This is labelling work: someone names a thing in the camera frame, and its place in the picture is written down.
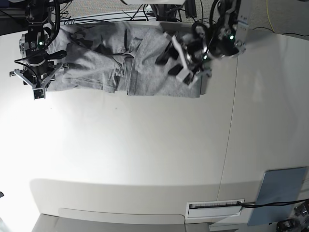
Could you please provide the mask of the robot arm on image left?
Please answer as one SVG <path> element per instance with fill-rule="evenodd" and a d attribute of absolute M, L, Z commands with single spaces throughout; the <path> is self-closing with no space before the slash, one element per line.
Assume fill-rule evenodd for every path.
<path fill-rule="evenodd" d="M 25 8 L 28 31 L 19 41 L 21 59 L 14 63 L 23 69 L 15 69 L 10 76 L 18 76 L 32 88 L 35 99 L 45 98 L 46 89 L 56 79 L 56 73 L 67 69 L 67 63 L 55 63 L 65 58 L 67 52 L 60 50 L 49 54 L 47 48 L 60 31 L 60 5 L 66 0 L 30 0 Z"/>

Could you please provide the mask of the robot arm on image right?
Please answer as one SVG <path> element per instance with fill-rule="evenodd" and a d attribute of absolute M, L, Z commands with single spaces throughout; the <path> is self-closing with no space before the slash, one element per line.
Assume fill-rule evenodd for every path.
<path fill-rule="evenodd" d="M 243 53 L 251 6 L 249 0 L 215 0 L 208 25 L 195 22 L 187 40 L 176 35 L 171 38 L 170 48 L 180 63 L 169 75 L 191 87 L 198 79 L 211 77 L 213 60 Z"/>

